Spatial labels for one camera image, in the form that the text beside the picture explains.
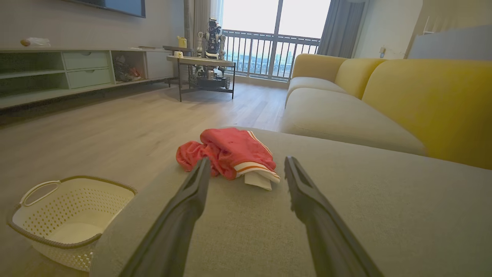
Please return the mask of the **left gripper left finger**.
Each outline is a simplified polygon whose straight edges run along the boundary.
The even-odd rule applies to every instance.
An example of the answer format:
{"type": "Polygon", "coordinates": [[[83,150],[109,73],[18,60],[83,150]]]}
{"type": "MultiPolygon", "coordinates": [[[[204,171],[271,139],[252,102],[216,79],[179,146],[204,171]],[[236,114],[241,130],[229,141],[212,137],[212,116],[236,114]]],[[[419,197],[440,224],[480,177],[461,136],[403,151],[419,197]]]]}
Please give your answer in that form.
{"type": "Polygon", "coordinates": [[[198,161],[118,277],[183,277],[196,221],[207,200],[211,163],[198,161]]]}

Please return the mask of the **red basketball jersey white trim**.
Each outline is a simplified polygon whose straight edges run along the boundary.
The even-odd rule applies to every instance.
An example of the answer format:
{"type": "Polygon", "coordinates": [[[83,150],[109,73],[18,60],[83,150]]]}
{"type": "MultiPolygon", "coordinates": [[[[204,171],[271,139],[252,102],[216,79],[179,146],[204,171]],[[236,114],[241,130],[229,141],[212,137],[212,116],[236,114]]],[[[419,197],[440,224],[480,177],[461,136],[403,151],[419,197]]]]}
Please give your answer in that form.
{"type": "Polygon", "coordinates": [[[268,191],[280,183],[272,152],[252,131],[208,128],[200,140],[213,158],[214,169],[227,179],[243,178],[245,184],[268,191]]]}

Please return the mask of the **plain red crumpled garment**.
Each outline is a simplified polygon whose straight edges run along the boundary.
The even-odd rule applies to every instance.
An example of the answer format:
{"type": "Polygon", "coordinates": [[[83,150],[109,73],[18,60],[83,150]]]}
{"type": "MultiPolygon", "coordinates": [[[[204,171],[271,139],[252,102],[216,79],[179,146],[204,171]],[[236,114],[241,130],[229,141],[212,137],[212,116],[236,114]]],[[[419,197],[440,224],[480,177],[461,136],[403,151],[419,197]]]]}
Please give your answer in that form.
{"type": "Polygon", "coordinates": [[[177,149],[176,160],[185,172],[191,172],[202,159],[211,155],[211,148],[207,144],[189,141],[177,149]]]}

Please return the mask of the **white perforated laundry basket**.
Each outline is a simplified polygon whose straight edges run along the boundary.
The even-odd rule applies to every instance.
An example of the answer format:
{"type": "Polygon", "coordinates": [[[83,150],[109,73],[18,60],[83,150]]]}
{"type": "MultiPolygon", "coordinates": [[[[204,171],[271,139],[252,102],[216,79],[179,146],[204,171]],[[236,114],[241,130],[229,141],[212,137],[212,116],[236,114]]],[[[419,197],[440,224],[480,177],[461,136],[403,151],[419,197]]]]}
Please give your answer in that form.
{"type": "Polygon", "coordinates": [[[94,176],[46,181],[27,191],[6,221],[42,255],[89,272],[98,240],[137,193],[94,176]]]}

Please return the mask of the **small yellow sofa back cushion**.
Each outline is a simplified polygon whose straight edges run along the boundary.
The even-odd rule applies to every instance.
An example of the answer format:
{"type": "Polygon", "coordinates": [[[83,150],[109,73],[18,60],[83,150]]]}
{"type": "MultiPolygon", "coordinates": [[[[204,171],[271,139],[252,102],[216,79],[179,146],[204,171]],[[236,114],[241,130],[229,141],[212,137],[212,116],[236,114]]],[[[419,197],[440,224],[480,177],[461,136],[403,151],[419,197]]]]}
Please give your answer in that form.
{"type": "Polygon", "coordinates": [[[384,58],[348,58],[338,69],[334,84],[348,95],[362,99],[371,74],[384,58]]]}

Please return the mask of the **large yellow sofa back cushion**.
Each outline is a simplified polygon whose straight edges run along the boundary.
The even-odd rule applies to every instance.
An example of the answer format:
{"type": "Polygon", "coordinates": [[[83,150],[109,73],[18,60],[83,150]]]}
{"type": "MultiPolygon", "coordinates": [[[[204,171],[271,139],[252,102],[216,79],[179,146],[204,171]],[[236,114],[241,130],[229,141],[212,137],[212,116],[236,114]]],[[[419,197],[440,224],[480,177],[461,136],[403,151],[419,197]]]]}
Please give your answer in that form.
{"type": "Polygon", "coordinates": [[[429,157],[492,170],[492,61],[388,60],[362,101],[413,134],[429,157]]]}

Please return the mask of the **yellow sofa end cushion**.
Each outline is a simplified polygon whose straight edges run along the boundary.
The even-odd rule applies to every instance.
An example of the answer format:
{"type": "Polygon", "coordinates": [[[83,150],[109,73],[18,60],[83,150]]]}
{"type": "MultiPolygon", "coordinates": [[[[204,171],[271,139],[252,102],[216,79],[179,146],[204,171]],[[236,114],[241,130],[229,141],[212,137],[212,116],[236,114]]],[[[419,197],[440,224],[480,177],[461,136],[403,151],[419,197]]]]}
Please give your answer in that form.
{"type": "Polygon", "coordinates": [[[291,78],[310,77],[334,82],[340,66],[347,59],[302,53],[294,61],[291,78]]]}

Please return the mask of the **red clutter in shelf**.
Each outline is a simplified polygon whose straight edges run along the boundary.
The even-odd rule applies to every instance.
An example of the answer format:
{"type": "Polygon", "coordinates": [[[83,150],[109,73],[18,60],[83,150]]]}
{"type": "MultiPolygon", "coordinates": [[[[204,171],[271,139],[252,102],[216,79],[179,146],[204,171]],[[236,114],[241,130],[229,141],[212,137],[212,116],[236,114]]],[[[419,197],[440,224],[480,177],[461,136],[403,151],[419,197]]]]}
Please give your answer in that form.
{"type": "Polygon", "coordinates": [[[141,71],[137,69],[134,62],[125,55],[117,55],[113,58],[113,69],[117,83],[127,83],[144,79],[141,71]]]}

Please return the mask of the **pale green drawer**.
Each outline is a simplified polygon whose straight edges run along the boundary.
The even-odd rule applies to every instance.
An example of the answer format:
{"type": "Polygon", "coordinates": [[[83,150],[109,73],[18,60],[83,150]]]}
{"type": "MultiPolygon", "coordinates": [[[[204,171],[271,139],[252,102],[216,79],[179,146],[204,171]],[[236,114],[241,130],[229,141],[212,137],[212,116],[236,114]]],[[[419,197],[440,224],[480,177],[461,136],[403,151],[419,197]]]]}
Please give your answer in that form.
{"type": "Polygon", "coordinates": [[[112,82],[110,71],[107,68],[67,72],[67,79],[72,89],[106,85],[112,82]]]}
{"type": "Polygon", "coordinates": [[[108,67],[106,52],[63,52],[62,55],[67,70],[108,67]]]}

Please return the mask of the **white and black background robot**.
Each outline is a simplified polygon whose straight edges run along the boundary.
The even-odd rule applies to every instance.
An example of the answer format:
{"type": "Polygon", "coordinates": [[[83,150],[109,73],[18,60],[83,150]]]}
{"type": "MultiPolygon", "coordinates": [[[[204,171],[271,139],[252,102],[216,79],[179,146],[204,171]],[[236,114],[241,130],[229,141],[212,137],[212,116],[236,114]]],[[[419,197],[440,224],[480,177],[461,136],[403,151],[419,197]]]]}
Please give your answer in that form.
{"type": "MultiPolygon", "coordinates": [[[[215,18],[209,18],[207,31],[198,34],[196,56],[216,61],[225,61],[224,45],[226,36],[215,18]]],[[[189,77],[189,84],[194,87],[229,89],[230,77],[224,77],[226,67],[221,65],[195,65],[189,77]]]]}

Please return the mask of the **long low shelf cabinet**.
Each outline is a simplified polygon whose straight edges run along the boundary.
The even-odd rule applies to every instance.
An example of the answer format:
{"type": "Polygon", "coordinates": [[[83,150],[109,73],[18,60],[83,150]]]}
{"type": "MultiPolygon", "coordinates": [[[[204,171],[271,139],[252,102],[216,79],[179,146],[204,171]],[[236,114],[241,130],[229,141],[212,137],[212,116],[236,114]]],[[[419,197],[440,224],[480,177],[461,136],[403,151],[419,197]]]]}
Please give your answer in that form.
{"type": "Polygon", "coordinates": [[[54,100],[61,97],[77,95],[96,90],[115,87],[165,82],[170,83],[174,77],[173,65],[167,61],[170,51],[164,49],[144,48],[30,48],[0,49],[0,110],[10,109],[32,103],[54,100]],[[104,68],[87,68],[67,70],[63,52],[106,52],[111,83],[72,89],[69,86],[67,72],[81,70],[98,70],[104,68]],[[141,71],[144,79],[127,83],[115,81],[113,58],[117,55],[129,57],[141,71]]]}

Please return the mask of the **beige sheer curtain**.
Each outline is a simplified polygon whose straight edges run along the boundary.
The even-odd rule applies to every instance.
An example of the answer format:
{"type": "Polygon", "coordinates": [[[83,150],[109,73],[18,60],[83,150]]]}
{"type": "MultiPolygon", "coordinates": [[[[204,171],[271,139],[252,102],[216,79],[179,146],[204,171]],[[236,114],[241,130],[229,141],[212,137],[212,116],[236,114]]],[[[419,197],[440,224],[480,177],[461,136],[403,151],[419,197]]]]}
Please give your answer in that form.
{"type": "Polygon", "coordinates": [[[223,26],[224,0],[183,0],[184,37],[187,46],[198,49],[198,32],[207,30],[209,18],[223,26]]]}

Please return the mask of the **light grey flat panel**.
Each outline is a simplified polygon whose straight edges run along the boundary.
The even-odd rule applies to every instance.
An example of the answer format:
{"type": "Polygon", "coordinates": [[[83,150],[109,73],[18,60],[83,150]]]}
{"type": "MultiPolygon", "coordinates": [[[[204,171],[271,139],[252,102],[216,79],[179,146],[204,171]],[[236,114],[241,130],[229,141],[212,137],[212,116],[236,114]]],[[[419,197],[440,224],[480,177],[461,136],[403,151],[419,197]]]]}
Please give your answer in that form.
{"type": "Polygon", "coordinates": [[[492,61],[492,25],[417,36],[408,58],[492,61]]]}

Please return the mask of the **black frame side table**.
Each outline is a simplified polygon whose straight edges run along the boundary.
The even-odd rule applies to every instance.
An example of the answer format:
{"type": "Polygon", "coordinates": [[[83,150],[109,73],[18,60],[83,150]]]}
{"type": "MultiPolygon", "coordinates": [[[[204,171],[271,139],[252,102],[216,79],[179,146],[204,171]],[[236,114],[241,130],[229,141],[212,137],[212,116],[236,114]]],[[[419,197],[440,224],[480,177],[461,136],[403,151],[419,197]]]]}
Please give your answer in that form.
{"type": "Polygon", "coordinates": [[[236,79],[236,63],[231,62],[231,61],[216,61],[216,60],[211,60],[207,58],[199,58],[199,57],[191,57],[191,56],[184,56],[183,58],[176,58],[172,55],[167,56],[167,61],[169,62],[174,62],[177,65],[178,73],[177,73],[177,80],[178,80],[178,99],[179,102],[183,101],[183,95],[185,93],[193,93],[193,92],[200,92],[200,91],[207,91],[207,92],[220,92],[220,93],[230,93],[231,98],[235,98],[235,79],[236,79]],[[184,88],[183,81],[181,80],[182,76],[182,66],[186,66],[187,72],[188,72],[188,87],[184,88]],[[230,77],[231,79],[231,84],[229,89],[220,89],[220,88],[208,88],[208,87],[194,87],[189,84],[189,77],[192,74],[192,71],[194,69],[195,65],[221,65],[225,66],[226,70],[224,73],[224,77],[230,77]]]}

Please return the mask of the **wall mounted television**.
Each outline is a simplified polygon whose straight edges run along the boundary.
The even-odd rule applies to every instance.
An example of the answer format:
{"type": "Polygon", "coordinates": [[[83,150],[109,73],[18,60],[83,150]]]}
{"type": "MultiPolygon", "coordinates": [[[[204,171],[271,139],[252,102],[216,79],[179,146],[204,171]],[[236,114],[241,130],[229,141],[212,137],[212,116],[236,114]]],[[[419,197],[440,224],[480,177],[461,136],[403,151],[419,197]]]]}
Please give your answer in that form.
{"type": "Polygon", "coordinates": [[[145,0],[63,0],[125,15],[146,18],[145,0]]]}

